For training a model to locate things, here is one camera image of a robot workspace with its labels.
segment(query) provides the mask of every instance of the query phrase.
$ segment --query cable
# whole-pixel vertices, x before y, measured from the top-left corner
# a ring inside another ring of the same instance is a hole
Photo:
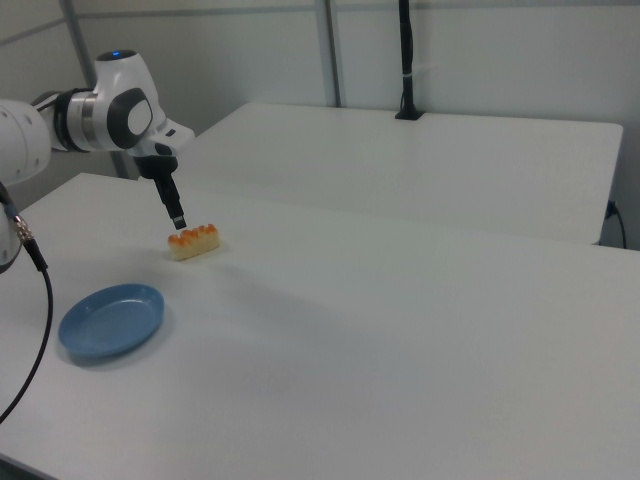
[[[16,405],[18,405],[20,400],[22,400],[22,397],[27,391],[27,388],[29,388],[29,385],[31,384],[31,380],[33,380],[33,377],[35,376],[36,371],[40,366],[40,362],[42,361],[42,357],[44,356],[44,351],[47,348],[47,341],[49,340],[49,334],[51,333],[51,323],[53,319],[53,290],[51,288],[51,279],[49,278],[49,273],[46,270],[42,270],[42,276],[44,277],[44,283],[47,286],[47,304],[48,304],[47,324],[44,330],[44,336],[42,337],[42,343],[40,344],[40,350],[38,351],[38,355],[36,356],[36,361],[34,362],[33,367],[31,367],[31,371],[29,372],[27,379],[22,385],[22,388],[20,389],[16,397],[13,399],[11,404],[7,407],[7,409],[2,413],[2,415],[0,415],[0,425],[2,425],[2,422],[6,420],[6,418],[13,411],[13,409],[16,408]]]
[[[47,262],[45,262],[42,253],[40,253],[40,248],[33,238],[33,234],[31,233],[29,226],[24,221],[24,219],[20,217],[17,208],[11,200],[9,192],[2,184],[2,182],[0,182],[0,203],[4,205],[4,210],[7,218],[9,218],[10,221],[14,222],[18,237],[20,238],[20,241],[25,250],[31,257],[31,260],[33,260],[34,265],[39,272],[42,272],[44,283],[47,287],[47,321],[44,329],[44,336],[42,337],[42,342],[40,343],[40,350],[38,350],[36,361],[33,363],[31,371],[29,372],[27,379],[22,385],[22,388],[20,388],[20,391],[15,396],[11,404],[7,407],[7,409],[2,412],[2,415],[0,415],[0,425],[2,425],[2,422],[6,420],[6,418],[11,414],[13,409],[16,408],[16,405],[18,405],[18,403],[24,396],[27,388],[29,388],[29,385],[31,384],[31,380],[33,380],[33,377],[38,371],[38,367],[40,367],[40,362],[42,362],[42,357],[44,356],[44,351],[47,348],[47,342],[49,341],[51,324],[53,321],[53,289],[51,288],[51,279],[49,278],[49,273],[47,272],[47,268],[49,268],[47,266]]]
[[[622,215],[620,214],[620,210],[618,210],[618,206],[616,202],[609,200],[607,204],[607,211],[604,215],[604,219],[608,220],[612,216],[618,217],[618,222],[620,223],[620,231],[622,232],[622,248],[627,249],[627,233],[624,229],[624,222],[622,221]]]
[[[616,207],[616,215],[618,216],[618,221],[620,222],[620,231],[622,232],[622,248],[627,249],[627,234],[624,231],[624,222],[622,221],[622,215],[620,215],[620,210]]]

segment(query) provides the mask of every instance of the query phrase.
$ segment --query wall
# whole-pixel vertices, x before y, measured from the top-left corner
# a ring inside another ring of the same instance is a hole
[[[0,98],[31,102],[50,90],[86,86],[57,0],[2,0]],[[11,188],[24,208],[79,172],[115,175],[108,154],[54,153],[49,167]]]
[[[142,54],[172,119],[201,133],[250,101],[334,105],[323,2],[74,0],[89,55]]]
[[[397,1],[335,3],[343,105],[397,110],[402,92]],[[640,2],[411,3],[419,107],[625,127],[612,196],[630,247],[640,249]],[[487,6],[500,8],[482,8]],[[606,223],[603,243],[620,244],[613,219]]]

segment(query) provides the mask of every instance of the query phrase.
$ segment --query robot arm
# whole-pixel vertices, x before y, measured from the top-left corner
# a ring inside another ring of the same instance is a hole
[[[44,170],[52,148],[124,150],[134,157],[140,174],[155,181],[175,228],[186,227],[171,173],[193,131],[167,118],[151,74],[136,52],[102,54],[95,67],[93,90],[45,94],[33,106],[0,100],[0,182],[12,185]],[[0,272],[18,249],[16,235],[0,217]]]
[[[142,57],[131,50],[100,55],[93,91],[56,93],[35,105],[53,147],[66,151],[120,151],[133,157],[173,156],[193,132],[167,118]]]

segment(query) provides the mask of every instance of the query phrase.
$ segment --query blue plate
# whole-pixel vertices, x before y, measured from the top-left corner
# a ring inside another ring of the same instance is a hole
[[[141,344],[162,323],[164,298],[148,285],[105,288],[77,303],[62,319],[58,338],[69,353],[106,357]]]

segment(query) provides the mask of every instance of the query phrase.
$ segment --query black pole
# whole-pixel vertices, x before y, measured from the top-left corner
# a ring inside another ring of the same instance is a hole
[[[409,0],[399,0],[400,46],[402,48],[402,106],[396,114],[400,120],[417,120],[424,112],[416,110],[413,104],[413,32],[409,18]]]

